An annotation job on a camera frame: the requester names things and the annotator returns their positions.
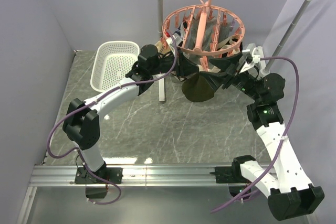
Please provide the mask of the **olive green underwear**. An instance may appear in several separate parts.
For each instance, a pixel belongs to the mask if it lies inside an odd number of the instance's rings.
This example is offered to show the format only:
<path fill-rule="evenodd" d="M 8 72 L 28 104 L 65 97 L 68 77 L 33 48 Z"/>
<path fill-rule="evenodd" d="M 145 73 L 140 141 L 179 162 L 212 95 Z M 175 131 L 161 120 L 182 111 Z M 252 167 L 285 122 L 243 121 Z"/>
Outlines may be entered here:
<path fill-rule="evenodd" d="M 191 102 L 205 102 L 215 95 L 215 91 L 199 73 L 194 74 L 182 84 L 182 92 Z"/>

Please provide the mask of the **pink round clip hanger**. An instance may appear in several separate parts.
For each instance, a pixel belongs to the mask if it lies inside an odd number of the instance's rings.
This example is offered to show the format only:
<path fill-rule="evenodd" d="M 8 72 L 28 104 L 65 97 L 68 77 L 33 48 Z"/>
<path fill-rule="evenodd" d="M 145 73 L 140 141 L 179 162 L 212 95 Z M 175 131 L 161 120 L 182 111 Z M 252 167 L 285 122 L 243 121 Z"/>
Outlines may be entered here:
<path fill-rule="evenodd" d="M 187 58 L 195 57 L 198 59 L 201 71 L 209 72 L 208 70 L 213 68 L 213 65 L 209 62 L 210 59 L 231 57 L 241 51 L 245 26 L 235 13 L 223 7 L 213 5 L 212 0 L 199 1 L 199 4 L 182 7 L 164 18 L 162 25 L 163 37 L 160 40 L 165 40 L 166 42 L 166 32 L 170 30 L 173 34 L 181 22 L 191 22 L 193 18 L 198 19 L 199 24 L 194 49 L 188 49 L 185 46 L 186 41 L 183 41 L 180 49 Z M 211 51 L 204 51 L 202 50 L 202 44 L 206 24 L 213 18 L 217 18 L 217 25 L 212 35 L 213 41 L 210 43 Z M 227 22 L 231 22 L 229 37 L 219 42 L 219 27 L 221 24 L 226 25 Z"/>

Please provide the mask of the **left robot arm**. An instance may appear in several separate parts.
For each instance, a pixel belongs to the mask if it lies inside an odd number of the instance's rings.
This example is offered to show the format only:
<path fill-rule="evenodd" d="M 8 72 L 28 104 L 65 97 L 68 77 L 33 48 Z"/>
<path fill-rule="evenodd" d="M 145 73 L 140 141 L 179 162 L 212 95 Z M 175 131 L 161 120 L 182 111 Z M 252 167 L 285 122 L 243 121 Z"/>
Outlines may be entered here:
<path fill-rule="evenodd" d="M 154 82 L 154 76 L 169 72 L 186 79 L 198 73 L 199 67 L 187 59 L 180 49 L 161 54 L 155 45 L 145 45 L 141 48 L 137 61 L 118 84 L 85 101 L 71 101 L 68 118 L 62 129 L 78 148 L 88 169 L 87 177 L 92 182 L 100 183 L 108 178 L 107 165 L 97 144 L 101 120 L 112 110 L 148 90 Z"/>

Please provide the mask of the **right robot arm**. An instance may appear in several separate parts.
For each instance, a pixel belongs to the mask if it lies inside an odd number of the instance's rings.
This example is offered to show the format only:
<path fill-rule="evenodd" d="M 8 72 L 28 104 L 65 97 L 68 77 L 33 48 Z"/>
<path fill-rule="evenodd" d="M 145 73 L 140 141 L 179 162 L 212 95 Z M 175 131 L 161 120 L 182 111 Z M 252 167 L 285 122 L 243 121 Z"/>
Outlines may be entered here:
<path fill-rule="evenodd" d="M 278 221 L 309 215 L 323 201 L 324 192 L 320 186 L 314 186 L 306 175 L 288 138 L 293 119 L 285 123 L 277 105 L 277 101 L 284 97 L 284 78 L 277 73 L 269 73 L 256 80 L 247 72 L 260 61 L 254 58 L 239 67 L 233 57 L 212 59 L 211 63 L 219 67 L 220 72 L 202 73 L 214 90 L 233 85 L 253 98 L 254 103 L 247 106 L 248 119 L 271 158 L 265 169 L 250 155 L 233 161 L 232 178 L 238 182 L 246 180 L 250 184 L 211 213 L 253 195 L 251 188 L 257 187 L 267 198 L 268 207 Z"/>

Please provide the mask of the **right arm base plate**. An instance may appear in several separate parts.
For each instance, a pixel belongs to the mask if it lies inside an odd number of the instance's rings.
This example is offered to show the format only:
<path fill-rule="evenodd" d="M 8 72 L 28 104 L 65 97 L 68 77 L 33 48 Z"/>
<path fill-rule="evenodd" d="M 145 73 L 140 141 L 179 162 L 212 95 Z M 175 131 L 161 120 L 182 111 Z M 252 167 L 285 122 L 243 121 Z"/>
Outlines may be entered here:
<path fill-rule="evenodd" d="M 249 180 L 241 175 L 240 168 L 232 166 L 217 166 L 211 175 L 215 176 L 217 184 L 247 184 Z"/>

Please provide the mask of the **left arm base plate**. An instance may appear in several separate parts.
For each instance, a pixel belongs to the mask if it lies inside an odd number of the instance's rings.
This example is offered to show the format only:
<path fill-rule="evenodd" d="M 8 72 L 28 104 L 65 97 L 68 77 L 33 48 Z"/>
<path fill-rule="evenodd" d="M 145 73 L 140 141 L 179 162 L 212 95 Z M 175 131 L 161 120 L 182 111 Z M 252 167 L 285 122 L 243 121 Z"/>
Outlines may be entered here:
<path fill-rule="evenodd" d="M 106 168 L 102 172 L 95 173 L 97 176 L 113 182 L 121 184 L 123 169 L 121 167 Z M 103 182 L 93 177 L 84 167 L 79 167 L 75 176 L 75 184 L 103 184 Z"/>

